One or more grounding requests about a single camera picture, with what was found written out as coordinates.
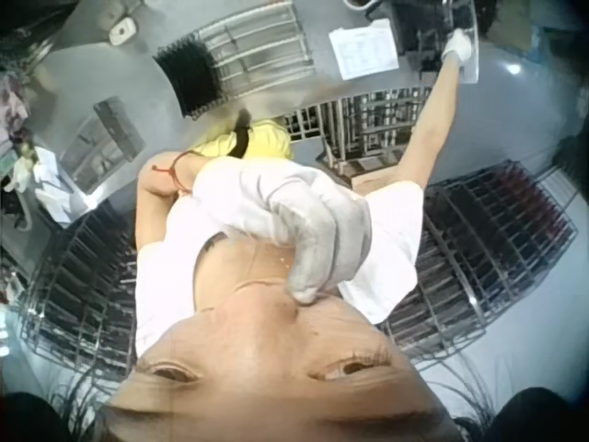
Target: eyebrow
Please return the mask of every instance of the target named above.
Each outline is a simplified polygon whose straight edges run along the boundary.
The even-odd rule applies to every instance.
[[[417,429],[423,433],[435,428],[444,420],[441,413],[413,412],[388,417],[351,418],[347,420],[324,420],[323,424],[339,429],[346,436],[390,440],[391,436],[415,434]]]

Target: white glove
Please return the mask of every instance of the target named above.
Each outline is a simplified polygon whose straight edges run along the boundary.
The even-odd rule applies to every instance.
[[[353,279],[370,250],[366,201],[324,172],[286,159],[220,157],[199,173],[192,197],[229,231],[294,244],[287,286],[303,304]]]
[[[468,61],[472,55],[472,41],[464,30],[456,29],[452,33],[452,37],[448,40],[445,45],[444,53],[442,53],[442,60],[450,53],[454,52],[460,59],[460,64],[464,64]]]

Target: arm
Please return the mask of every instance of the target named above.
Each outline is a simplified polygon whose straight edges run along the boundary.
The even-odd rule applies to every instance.
[[[460,66],[470,58],[471,52],[470,40],[458,29],[446,45],[444,65],[413,128],[407,150],[395,171],[394,181],[413,181],[422,189],[427,186],[456,114]]]
[[[166,220],[176,201],[178,188],[169,174],[153,170],[169,169],[182,152],[164,152],[151,158],[139,172],[137,208],[135,213],[135,243],[137,251],[147,244],[161,241],[166,235]],[[212,158],[186,155],[176,163],[179,182],[191,189],[198,173]]]

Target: white shirt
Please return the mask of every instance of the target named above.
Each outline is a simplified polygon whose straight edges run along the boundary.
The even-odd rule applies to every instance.
[[[417,284],[423,190],[414,182],[396,182],[365,200],[372,220],[372,247],[354,278],[338,288],[345,301],[377,324]],[[194,266],[204,244],[221,231],[197,199],[184,196],[167,216],[164,240],[139,252],[135,288],[139,357],[172,325],[194,315]]]

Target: stainless steel counter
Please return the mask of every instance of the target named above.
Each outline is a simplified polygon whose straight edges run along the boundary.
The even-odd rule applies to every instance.
[[[209,2],[206,7],[189,0],[149,0],[142,6],[133,2],[131,15],[139,33],[115,47],[107,42],[104,30],[108,2],[81,2],[64,26],[58,49],[35,71],[28,91],[32,108],[29,127],[39,145],[60,156],[93,114],[93,105],[115,96],[143,139],[144,149],[91,195],[76,191],[71,204],[74,218],[134,181],[141,166],[155,153],[184,150],[205,136],[228,130],[237,111],[244,107],[253,119],[269,118],[342,96],[419,84],[417,73],[411,71],[404,57],[400,57],[396,71],[342,81],[328,35],[338,28],[367,25],[364,15],[349,10],[341,0],[294,0],[316,74],[297,84],[231,102],[196,122],[183,119],[172,86],[152,58],[157,48],[211,21],[264,4],[260,0],[223,0]],[[85,34],[84,29],[94,31]]]

